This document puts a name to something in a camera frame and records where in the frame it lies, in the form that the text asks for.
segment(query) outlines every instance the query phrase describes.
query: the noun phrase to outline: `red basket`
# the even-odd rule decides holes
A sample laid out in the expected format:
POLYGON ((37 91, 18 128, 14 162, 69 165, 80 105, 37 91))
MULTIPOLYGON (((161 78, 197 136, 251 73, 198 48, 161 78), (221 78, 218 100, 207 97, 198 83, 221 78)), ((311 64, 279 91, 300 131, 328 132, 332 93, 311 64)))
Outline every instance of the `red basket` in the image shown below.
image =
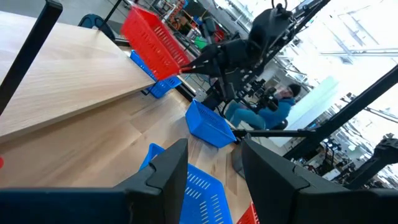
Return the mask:
POLYGON ((190 63, 177 40, 152 12, 133 6, 121 33, 158 80, 179 74, 180 67, 190 63))
POLYGON ((260 224, 260 220, 257 216, 256 209, 254 208, 253 202, 249 208, 245 211, 242 217, 239 219, 237 224, 260 224))

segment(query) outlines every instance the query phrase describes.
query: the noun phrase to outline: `black chair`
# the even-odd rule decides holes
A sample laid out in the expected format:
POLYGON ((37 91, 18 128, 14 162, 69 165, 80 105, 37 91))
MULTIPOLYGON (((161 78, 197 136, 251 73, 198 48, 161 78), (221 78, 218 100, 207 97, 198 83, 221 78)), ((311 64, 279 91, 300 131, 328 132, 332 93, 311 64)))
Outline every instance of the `black chair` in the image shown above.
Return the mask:
MULTIPOLYGON (((83 16, 78 26, 92 29, 93 27, 100 28, 103 24, 104 20, 100 16, 96 14, 87 14, 83 16)), ((104 24, 101 31, 112 41, 116 39, 111 27, 107 23, 104 24)))
MULTIPOLYGON (((287 120, 284 119, 280 124, 278 124, 277 126, 271 128, 270 130, 273 130, 273 131, 275 131, 275 130, 284 130, 287 127, 288 124, 289 123, 287 122, 287 120)), ((251 125, 251 124, 249 124, 249 125, 254 130, 262 130, 262 128, 259 128, 259 127, 255 126, 255 125, 251 125)))

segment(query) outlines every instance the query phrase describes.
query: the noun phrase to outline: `blue plastic crate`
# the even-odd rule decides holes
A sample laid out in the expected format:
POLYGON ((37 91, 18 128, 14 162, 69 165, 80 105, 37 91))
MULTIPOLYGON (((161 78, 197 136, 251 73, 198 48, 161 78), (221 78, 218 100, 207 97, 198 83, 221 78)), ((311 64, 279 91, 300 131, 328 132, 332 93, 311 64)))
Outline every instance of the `blue plastic crate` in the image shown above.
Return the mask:
MULTIPOLYGON (((163 148, 151 144, 139 169, 145 168, 156 155, 162 152, 164 152, 163 148)), ((188 164, 180 223, 232 224, 223 184, 191 164, 188 164)))
POLYGON ((225 119, 196 100, 192 101, 185 117, 191 134, 218 148, 236 141, 225 119))
MULTIPOLYGON (((145 65, 144 61, 139 57, 135 50, 131 51, 130 58, 133 62, 135 62, 140 68, 143 69, 146 74, 148 74, 153 80, 156 81, 156 78, 152 71, 145 65)), ((181 84, 181 80, 177 77, 170 77, 168 79, 158 81, 154 86, 150 86, 147 90, 156 98, 160 98, 164 96, 167 91, 179 86, 181 84)))

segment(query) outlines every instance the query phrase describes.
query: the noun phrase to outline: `blue jacket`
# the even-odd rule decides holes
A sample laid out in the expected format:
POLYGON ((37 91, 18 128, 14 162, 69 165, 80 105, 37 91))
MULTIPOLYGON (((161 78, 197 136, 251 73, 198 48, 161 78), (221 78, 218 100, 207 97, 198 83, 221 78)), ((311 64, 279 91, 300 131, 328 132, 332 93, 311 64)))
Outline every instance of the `blue jacket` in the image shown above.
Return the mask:
POLYGON ((295 104, 294 98, 286 98, 279 100, 278 109, 271 111, 270 109, 261 109, 258 112, 266 122, 266 129, 271 129, 280 124, 289 115, 290 109, 295 104))

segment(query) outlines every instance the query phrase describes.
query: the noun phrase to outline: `plastic basket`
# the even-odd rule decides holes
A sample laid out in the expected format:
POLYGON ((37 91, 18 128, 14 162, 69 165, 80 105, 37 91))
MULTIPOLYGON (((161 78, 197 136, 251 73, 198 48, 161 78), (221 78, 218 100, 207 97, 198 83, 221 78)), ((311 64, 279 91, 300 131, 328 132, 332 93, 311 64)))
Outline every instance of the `plastic basket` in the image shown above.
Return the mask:
POLYGON ((239 219, 237 224, 260 224, 260 220, 259 217, 257 216, 257 212, 256 209, 254 208, 253 202, 250 204, 249 208, 239 219))
POLYGON ((191 134, 218 148, 236 141, 224 118, 196 100, 192 101, 185 117, 191 134))
POLYGON ((180 73, 180 67, 190 63, 177 40, 152 12, 133 6, 121 33, 159 80, 180 73))
MULTIPOLYGON (((144 61, 140 58, 140 56, 135 52, 135 50, 131 51, 130 58, 143 69, 146 74, 148 74, 153 80, 156 81, 156 78, 152 71, 145 65, 144 61)), ((148 87, 147 90, 156 98, 160 98, 164 96, 169 90, 179 86, 181 84, 181 80, 177 77, 170 77, 162 81, 158 81, 155 85, 148 87)))
MULTIPOLYGON (((162 152, 164 152, 163 148, 152 143, 139 169, 145 168, 156 155, 162 152)), ((188 164, 180 223, 232 224, 223 184, 191 164, 188 164)))

